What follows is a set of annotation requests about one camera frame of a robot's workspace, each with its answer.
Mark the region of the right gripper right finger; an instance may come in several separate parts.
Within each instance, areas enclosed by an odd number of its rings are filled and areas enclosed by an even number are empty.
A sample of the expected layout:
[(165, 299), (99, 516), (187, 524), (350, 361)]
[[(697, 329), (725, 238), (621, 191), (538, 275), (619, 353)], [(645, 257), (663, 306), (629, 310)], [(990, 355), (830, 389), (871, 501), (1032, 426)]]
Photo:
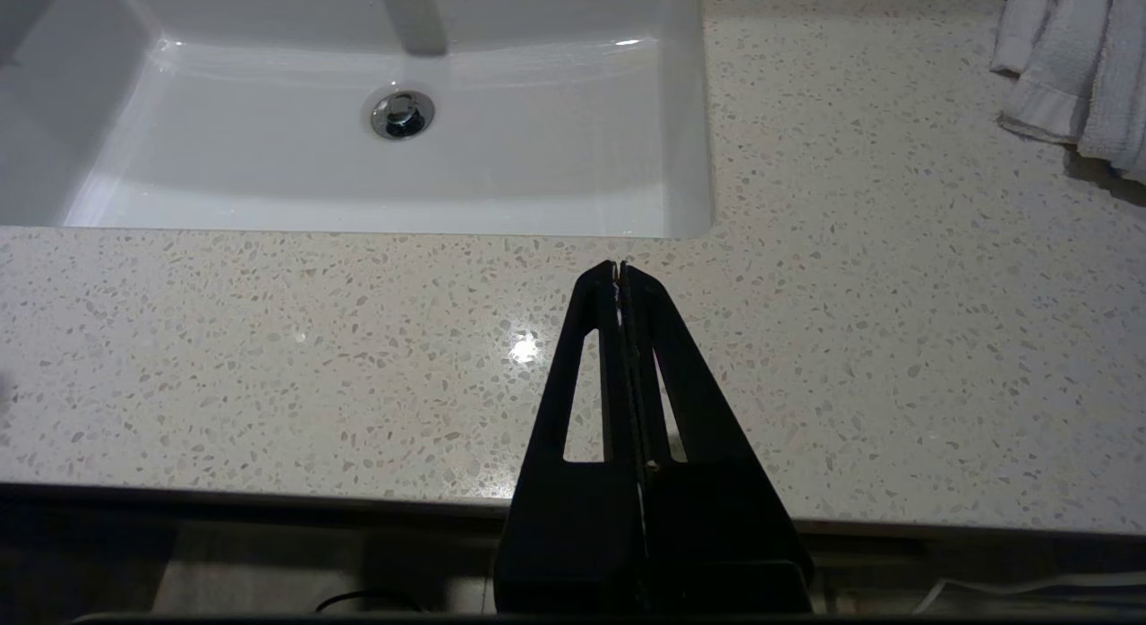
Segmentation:
[(625, 266), (647, 600), (810, 612), (809, 552), (666, 287)]

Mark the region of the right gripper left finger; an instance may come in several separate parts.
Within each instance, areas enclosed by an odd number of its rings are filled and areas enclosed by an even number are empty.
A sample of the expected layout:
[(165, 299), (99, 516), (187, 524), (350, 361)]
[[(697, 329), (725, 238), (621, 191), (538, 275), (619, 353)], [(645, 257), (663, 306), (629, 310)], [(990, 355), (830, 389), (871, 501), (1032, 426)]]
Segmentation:
[[(615, 261), (576, 279), (494, 563), (499, 612), (634, 612), (643, 550)], [(586, 335), (599, 339), (603, 458), (565, 459)]]

